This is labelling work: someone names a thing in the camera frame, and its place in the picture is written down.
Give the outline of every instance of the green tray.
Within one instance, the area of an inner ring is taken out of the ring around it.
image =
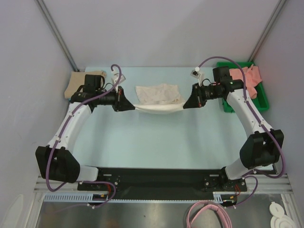
[[[252,64],[255,65],[253,62],[237,62],[237,63],[241,67],[250,67]],[[219,66],[220,67],[229,67],[229,69],[237,68],[237,65],[235,65],[234,63],[230,63],[230,62],[218,62],[217,67],[219,67]],[[257,84],[255,89],[257,91],[257,95],[256,95],[255,99],[252,99],[252,102],[254,103],[254,105],[256,106],[258,111],[260,111],[260,112],[267,111],[269,109],[269,102],[268,102],[262,82]],[[228,103],[226,101],[224,101],[224,99],[222,99],[222,102],[223,102],[223,107],[224,107],[225,113],[234,112],[233,108],[230,105],[228,105]]]

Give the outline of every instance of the grey wall panel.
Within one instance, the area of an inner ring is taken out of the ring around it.
[[[256,58],[270,102],[270,110],[265,117],[285,134],[283,151],[287,161],[287,174],[302,214],[304,213],[303,11],[302,0],[289,1]]]
[[[191,67],[214,55],[247,60],[278,0],[45,3],[79,68]]]
[[[35,150],[59,127],[70,67],[33,0],[0,3],[0,223],[24,195],[29,212],[38,166]]]

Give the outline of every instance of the beige cloth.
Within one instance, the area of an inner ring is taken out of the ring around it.
[[[103,70],[97,70],[92,72],[72,72],[70,82],[65,90],[65,99],[71,98],[71,96],[77,91],[77,89],[85,83],[86,75],[101,75],[106,77],[106,72]]]

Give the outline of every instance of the white cloth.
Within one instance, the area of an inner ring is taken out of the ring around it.
[[[151,114],[168,114],[183,110],[185,100],[177,85],[136,86],[140,104],[134,105],[139,111]]]

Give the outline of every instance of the towel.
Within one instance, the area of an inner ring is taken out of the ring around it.
[[[103,77],[106,77],[106,72],[103,70],[97,70],[92,72],[72,72],[70,81],[65,90],[65,99],[71,98],[71,96],[77,91],[77,89],[81,85],[85,84],[86,75],[101,75]]]
[[[177,85],[160,84],[157,86],[136,86],[140,104],[135,104],[139,111],[151,114],[169,114],[183,110],[184,98]]]
[[[257,66],[251,65],[250,68],[242,68],[245,73],[246,87],[249,92],[250,98],[254,99],[257,97],[257,91],[255,86],[262,81],[260,72]],[[240,69],[230,69],[230,75],[233,80],[241,79],[243,81],[243,75]]]

